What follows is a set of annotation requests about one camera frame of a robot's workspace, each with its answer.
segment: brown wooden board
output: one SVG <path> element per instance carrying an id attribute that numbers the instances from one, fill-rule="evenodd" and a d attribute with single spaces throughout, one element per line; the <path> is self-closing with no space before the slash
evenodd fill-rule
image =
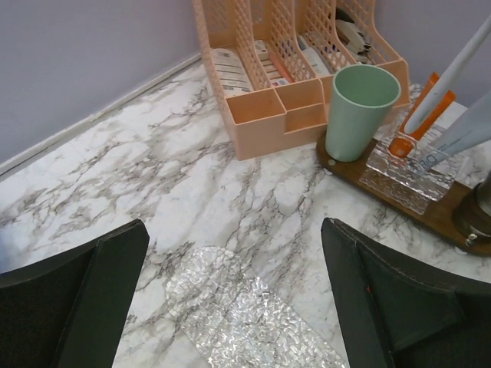
<path id="1" fill-rule="evenodd" d="M 325 132 L 318 139 L 316 153 L 321 165 L 332 172 L 334 175 L 349 182 L 353 186 L 357 186 L 364 192 L 371 196 L 381 200 L 383 203 L 389 205 L 391 208 L 396 209 L 398 212 L 402 212 L 405 215 L 411 217 L 416 222 L 424 225 L 432 232 L 437 233 L 443 239 L 451 242 L 456 247 L 463 251 L 479 255 L 483 257 L 491 256 L 491 245 L 473 245 L 469 247 L 466 245 L 466 239 L 455 229 L 452 223 L 451 215 L 452 211 L 459 205 L 462 198 L 470 192 L 470 188 L 455 182 L 450 187 L 448 193 L 438 202 L 431 202 L 428 205 L 427 210 L 423 215 L 418 215 L 416 212 L 404 207 L 400 203 L 385 196 L 383 193 L 366 186 L 360 182 L 360 178 L 367 168 L 367 160 L 370 156 L 372 149 L 377 144 L 376 140 L 372 140 L 368 148 L 365 150 L 362 157 L 352 163 L 342 163 L 335 161 L 334 165 L 330 165 L 329 161 L 333 160 L 325 150 Z"/>

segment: mint green cup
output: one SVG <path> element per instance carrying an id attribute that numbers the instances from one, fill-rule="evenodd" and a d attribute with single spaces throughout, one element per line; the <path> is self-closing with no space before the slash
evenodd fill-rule
<path id="1" fill-rule="evenodd" d="M 349 163 L 360 158 L 399 99 L 400 84 L 388 71 L 364 64 L 344 67 L 332 83 L 325 149 Z"/>

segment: white plastic tube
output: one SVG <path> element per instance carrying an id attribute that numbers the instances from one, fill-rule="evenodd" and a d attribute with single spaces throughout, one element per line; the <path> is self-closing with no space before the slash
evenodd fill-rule
<path id="1" fill-rule="evenodd" d="M 430 146 L 438 153 L 420 157 L 421 166 L 428 170 L 444 161 L 448 156 L 491 140 L 491 90 L 478 99 L 463 113 L 445 133 L 436 138 Z"/>
<path id="2" fill-rule="evenodd" d="M 475 35 L 467 42 L 462 51 L 453 59 L 449 67 L 443 72 L 441 78 L 421 101 L 404 127 L 406 134 L 414 133 L 437 107 L 443 96 L 450 89 L 452 82 L 459 76 L 470 58 L 476 53 L 486 37 L 491 33 L 491 15 L 484 21 Z"/>

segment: white trim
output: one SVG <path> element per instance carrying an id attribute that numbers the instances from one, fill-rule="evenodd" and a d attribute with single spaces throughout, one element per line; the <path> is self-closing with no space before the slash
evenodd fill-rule
<path id="1" fill-rule="evenodd" d="M 125 103 L 131 101 L 135 97 L 140 96 L 142 93 L 146 92 L 152 87 L 155 87 L 158 83 L 166 80 L 168 77 L 171 77 L 173 74 L 181 71 L 185 67 L 189 67 L 195 61 L 198 61 L 201 58 L 201 54 L 195 54 L 192 57 L 186 59 L 182 63 L 177 66 L 169 69 L 168 71 L 163 72 L 159 76 L 150 80 L 149 82 L 143 84 L 141 87 L 138 87 L 136 90 L 133 90 L 126 96 L 120 98 L 119 100 L 111 103 L 98 113 L 93 113 L 85 119 L 75 123 L 72 126 L 69 126 L 66 129 L 56 133 L 53 136 L 50 136 L 46 140 L 36 144 L 33 147 L 28 148 L 24 152 L 19 153 L 17 156 L 12 157 L 8 161 L 4 163 L 0 163 L 0 181 L 7 179 L 10 175 L 16 173 L 17 171 L 25 168 L 30 163 L 33 163 L 35 160 L 40 159 L 44 155 L 56 150 L 62 144 L 65 144 L 69 140 L 75 138 L 77 135 L 83 133 L 85 130 L 90 129 L 94 125 L 99 122 L 99 119 L 111 111 L 121 107 Z"/>

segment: gray wall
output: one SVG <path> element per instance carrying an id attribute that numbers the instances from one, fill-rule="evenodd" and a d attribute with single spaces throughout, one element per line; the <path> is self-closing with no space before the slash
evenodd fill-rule
<path id="1" fill-rule="evenodd" d="M 198 51 L 190 0 L 0 2 L 0 163 Z"/>
<path id="2" fill-rule="evenodd" d="M 440 75 L 491 14 L 490 0 L 377 0 L 382 36 L 406 59 L 413 81 Z M 491 89 L 491 36 L 454 84 L 457 101 L 469 106 Z"/>

